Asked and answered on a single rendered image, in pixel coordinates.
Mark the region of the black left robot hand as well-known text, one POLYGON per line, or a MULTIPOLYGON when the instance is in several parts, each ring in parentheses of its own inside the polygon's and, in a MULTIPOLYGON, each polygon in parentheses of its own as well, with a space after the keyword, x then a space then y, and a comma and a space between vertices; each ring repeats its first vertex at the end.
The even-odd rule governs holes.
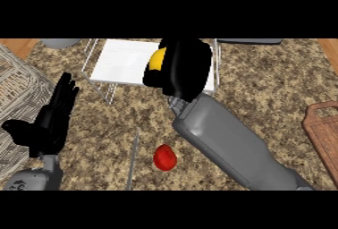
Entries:
POLYGON ((14 142, 30 148, 30 157, 57 155, 63 150, 70 130, 70 116, 80 88, 68 72, 63 73, 51 102, 43 106, 34 123, 6 120, 2 128, 14 142))

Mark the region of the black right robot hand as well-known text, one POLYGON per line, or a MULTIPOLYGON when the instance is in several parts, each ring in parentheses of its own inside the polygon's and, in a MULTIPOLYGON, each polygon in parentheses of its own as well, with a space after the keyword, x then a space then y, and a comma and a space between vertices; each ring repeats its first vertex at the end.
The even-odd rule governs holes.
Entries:
POLYGON ((163 88, 163 94, 192 102, 203 93, 212 67, 212 48, 200 38, 163 38, 166 48, 161 70, 145 67, 144 85, 163 88))

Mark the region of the yellow lemon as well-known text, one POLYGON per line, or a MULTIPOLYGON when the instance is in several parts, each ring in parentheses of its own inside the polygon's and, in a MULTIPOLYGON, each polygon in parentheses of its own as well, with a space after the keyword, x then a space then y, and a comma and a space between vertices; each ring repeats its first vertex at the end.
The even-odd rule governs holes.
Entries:
POLYGON ((151 56, 150 59, 150 70, 161 70, 161 65, 164 61, 167 49, 163 47, 160 48, 151 56))

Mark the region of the pale wicker basket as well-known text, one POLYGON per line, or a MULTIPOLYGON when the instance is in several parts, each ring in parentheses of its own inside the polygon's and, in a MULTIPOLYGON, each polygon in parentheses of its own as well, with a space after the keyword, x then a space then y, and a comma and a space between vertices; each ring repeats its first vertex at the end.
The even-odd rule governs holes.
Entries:
POLYGON ((2 124, 11 119, 33 123, 54 90, 54 82, 0 44, 0 180, 29 159, 29 148, 14 143, 2 124))

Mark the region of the flat grey appliance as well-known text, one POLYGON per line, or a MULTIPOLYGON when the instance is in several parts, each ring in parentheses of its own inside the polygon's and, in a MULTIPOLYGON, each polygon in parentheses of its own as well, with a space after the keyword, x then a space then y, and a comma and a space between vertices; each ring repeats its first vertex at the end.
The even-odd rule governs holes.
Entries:
POLYGON ((280 45, 282 38, 218 38, 218 41, 232 44, 280 45))

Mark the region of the thin grey metal rod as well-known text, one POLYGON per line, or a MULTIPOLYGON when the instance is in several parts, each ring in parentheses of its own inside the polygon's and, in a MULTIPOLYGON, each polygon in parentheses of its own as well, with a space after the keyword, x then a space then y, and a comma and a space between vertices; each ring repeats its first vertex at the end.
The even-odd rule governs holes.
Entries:
POLYGON ((139 133, 141 132, 138 130, 135 140, 133 140, 133 147, 132 147, 132 163, 130 163, 130 171, 129 171, 129 180, 127 180, 126 191, 132 190, 132 175, 133 175, 133 166, 135 166, 135 160, 136 160, 136 155, 138 155, 139 133))

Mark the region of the grey round bowl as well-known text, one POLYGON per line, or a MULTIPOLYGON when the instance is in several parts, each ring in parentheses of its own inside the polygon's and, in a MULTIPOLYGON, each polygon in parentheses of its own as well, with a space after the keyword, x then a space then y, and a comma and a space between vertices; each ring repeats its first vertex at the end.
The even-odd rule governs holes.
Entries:
POLYGON ((42 42, 54 49, 73 47, 82 40, 79 38, 43 38, 42 42))

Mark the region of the red fruit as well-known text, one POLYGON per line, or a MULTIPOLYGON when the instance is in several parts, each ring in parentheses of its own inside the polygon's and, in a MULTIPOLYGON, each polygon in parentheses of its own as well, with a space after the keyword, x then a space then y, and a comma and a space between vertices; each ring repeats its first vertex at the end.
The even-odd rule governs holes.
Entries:
POLYGON ((178 165, 178 156, 167 144, 163 144, 154 154, 154 163, 160 170, 170 171, 178 165))

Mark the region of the brown wooden cutting board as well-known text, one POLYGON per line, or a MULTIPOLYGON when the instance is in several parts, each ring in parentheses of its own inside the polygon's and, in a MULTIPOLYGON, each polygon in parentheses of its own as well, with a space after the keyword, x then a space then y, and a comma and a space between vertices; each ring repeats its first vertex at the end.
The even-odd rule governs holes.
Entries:
POLYGON ((338 115, 318 115, 318 110, 330 107, 338 110, 338 101, 322 102, 308 107, 303 128, 338 188, 338 115))

